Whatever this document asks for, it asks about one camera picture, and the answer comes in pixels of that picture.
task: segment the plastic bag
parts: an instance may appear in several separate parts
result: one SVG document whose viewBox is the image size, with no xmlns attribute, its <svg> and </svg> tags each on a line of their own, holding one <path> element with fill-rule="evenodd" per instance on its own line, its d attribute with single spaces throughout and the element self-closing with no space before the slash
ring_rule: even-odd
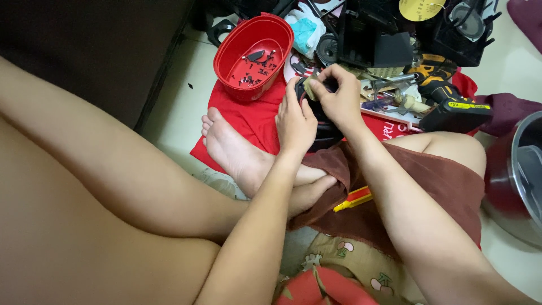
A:
<svg viewBox="0 0 542 305">
<path fill-rule="evenodd" d="M 299 9 L 291 10 L 284 20 L 294 31 L 294 49 L 313 59 L 320 37 L 326 33 L 326 26 L 312 13 L 307 4 L 299 2 Z"/>
</svg>

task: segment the tile floor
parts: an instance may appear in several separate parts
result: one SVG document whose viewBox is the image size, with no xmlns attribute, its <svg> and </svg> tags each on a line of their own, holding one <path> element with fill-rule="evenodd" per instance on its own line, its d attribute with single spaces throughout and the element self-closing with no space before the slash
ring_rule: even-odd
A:
<svg viewBox="0 0 542 305">
<path fill-rule="evenodd" d="M 538 91 L 542 84 L 542 54 L 515 26 L 506 11 L 495 22 L 496 41 L 486 48 L 481 64 L 463 72 L 478 84 L 478 94 L 510 92 L 520 98 L 542 102 Z M 189 155 L 200 137 L 200 118 L 216 81 L 212 61 L 217 48 L 203 32 L 187 29 L 187 39 L 175 54 L 160 97 L 143 136 L 180 164 L 190 174 L 198 175 L 206 165 Z M 491 137 L 481 137 L 485 142 Z M 521 291 L 542 302 L 542 252 L 518 241 L 495 222 L 482 217 L 482 247 L 497 271 Z M 302 249 L 313 232 L 301 230 L 290 237 L 287 249 Z M 285 260 L 295 268 L 299 253 L 288 252 Z"/>
</svg>

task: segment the thigh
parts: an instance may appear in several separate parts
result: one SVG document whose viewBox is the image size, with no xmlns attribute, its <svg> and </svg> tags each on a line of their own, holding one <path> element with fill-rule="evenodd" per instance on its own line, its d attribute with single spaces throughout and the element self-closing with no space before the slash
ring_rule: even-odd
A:
<svg viewBox="0 0 542 305">
<path fill-rule="evenodd" d="M 97 107 L 2 58 L 0 114 L 108 210 L 144 231 L 223 240 L 246 208 Z"/>
<path fill-rule="evenodd" d="M 444 157 L 460 163 L 481 177 L 486 170 L 486 152 L 477 139 L 454 132 L 429 132 L 409 135 L 385 141 L 386 143 L 425 153 Z"/>
<path fill-rule="evenodd" d="M 145 233 L 0 119 L 1 304 L 191 304 L 219 247 Z"/>
</svg>

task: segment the red plastic bowl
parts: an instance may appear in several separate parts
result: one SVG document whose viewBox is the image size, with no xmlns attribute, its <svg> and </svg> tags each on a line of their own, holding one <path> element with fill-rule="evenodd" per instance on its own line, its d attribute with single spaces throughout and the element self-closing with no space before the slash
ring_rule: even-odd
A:
<svg viewBox="0 0 542 305">
<path fill-rule="evenodd" d="M 215 73 L 225 90 L 236 100 L 256 100 L 271 87 L 279 75 L 293 43 L 294 33 L 286 21 L 275 15 L 262 13 L 261 16 L 241 23 L 222 42 L 213 62 Z M 261 50 L 264 50 L 264 55 L 259 61 L 264 61 L 267 55 L 275 50 L 274 58 L 268 61 L 267 67 L 242 58 Z M 260 69 L 268 75 L 258 73 Z M 241 81 L 248 76 L 261 81 L 252 85 Z"/>
</svg>

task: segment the stainless steel pot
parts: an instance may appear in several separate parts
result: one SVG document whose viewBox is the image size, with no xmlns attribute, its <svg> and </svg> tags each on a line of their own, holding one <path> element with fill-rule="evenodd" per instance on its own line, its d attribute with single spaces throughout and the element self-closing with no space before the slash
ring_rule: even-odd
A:
<svg viewBox="0 0 542 305">
<path fill-rule="evenodd" d="M 536 247 L 542 247 L 542 161 L 535 153 L 539 149 L 542 111 L 520 121 L 487 150 L 482 203 L 505 231 Z"/>
</svg>

